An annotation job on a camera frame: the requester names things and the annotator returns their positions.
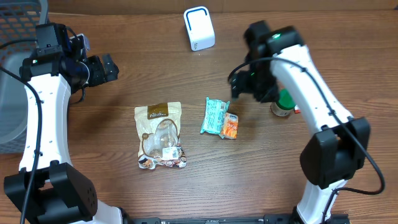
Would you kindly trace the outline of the teal snack packet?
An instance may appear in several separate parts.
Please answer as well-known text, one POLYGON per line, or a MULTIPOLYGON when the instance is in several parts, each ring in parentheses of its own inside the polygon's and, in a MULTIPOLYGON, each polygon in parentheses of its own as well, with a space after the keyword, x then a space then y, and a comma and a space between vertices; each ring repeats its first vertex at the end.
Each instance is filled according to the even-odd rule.
POLYGON ((221 134, 224 116, 229 108, 230 102, 206 98, 205 117, 202 122, 200 133, 221 134))

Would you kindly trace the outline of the beige dried food bag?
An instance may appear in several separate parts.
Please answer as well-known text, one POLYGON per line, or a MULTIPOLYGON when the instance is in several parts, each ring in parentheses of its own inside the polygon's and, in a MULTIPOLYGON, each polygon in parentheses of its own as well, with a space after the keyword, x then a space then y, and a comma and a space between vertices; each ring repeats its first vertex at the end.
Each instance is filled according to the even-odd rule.
POLYGON ((136 130, 140 140, 138 166, 184 168, 187 158, 180 140, 180 102, 159 103, 134 108, 136 130))

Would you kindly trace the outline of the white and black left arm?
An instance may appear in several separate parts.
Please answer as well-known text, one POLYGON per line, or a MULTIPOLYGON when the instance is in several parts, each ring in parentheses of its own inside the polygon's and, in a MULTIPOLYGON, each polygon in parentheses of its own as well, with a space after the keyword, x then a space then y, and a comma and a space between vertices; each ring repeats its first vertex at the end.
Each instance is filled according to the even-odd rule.
POLYGON ((4 179, 5 194, 21 223, 127 223, 125 211, 100 201, 73 167, 67 138, 71 95, 116 80, 118 67, 107 54, 88 57, 86 37, 63 24, 35 31, 36 49, 15 75, 28 98, 27 137, 19 172, 4 179))

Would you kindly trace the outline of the green lid jar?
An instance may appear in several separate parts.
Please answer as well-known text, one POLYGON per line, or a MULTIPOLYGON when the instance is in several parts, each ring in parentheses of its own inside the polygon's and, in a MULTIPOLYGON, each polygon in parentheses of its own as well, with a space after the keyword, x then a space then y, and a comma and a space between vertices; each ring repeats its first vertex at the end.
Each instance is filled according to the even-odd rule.
POLYGON ((271 111, 276 116, 285 117, 293 112, 295 106, 296 103, 290 93, 286 89, 283 89, 279 93, 279 99, 271 103, 271 111))

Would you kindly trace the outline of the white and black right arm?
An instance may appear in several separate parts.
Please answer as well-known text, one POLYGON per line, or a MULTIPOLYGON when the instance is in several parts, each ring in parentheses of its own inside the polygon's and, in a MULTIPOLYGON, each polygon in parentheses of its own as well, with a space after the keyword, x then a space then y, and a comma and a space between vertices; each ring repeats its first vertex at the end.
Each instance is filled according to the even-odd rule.
POLYGON ((291 215, 268 215, 267 223, 348 223, 331 213, 338 189, 362 168, 370 125, 336 99, 314 65, 308 47, 292 26, 271 30, 264 21, 244 33, 248 54, 229 75, 231 96, 250 93, 261 103, 280 105, 279 85, 291 95, 307 124, 310 140, 300 155, 307 178, 291 215))

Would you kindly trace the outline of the red stick snack packet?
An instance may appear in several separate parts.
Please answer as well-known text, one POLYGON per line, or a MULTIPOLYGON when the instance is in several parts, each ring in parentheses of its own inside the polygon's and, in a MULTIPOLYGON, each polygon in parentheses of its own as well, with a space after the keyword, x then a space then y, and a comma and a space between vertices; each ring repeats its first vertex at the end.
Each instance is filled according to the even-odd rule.
POLYGON ((300 110, 300 108, 297 105, 294 108, 294 113, 295 114, 300 114, 301 113, 301 110, 300 110))

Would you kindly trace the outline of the orange snack packet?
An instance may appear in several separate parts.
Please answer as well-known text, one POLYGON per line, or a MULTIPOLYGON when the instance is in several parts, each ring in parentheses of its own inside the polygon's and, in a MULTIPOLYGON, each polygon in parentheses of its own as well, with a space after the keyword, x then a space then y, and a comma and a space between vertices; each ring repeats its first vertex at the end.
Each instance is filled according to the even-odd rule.
POLYGON ((220 137, 222 139, 236 139, 238 133, 238 116, 231 113, 225 113, 223 127, 220 137))

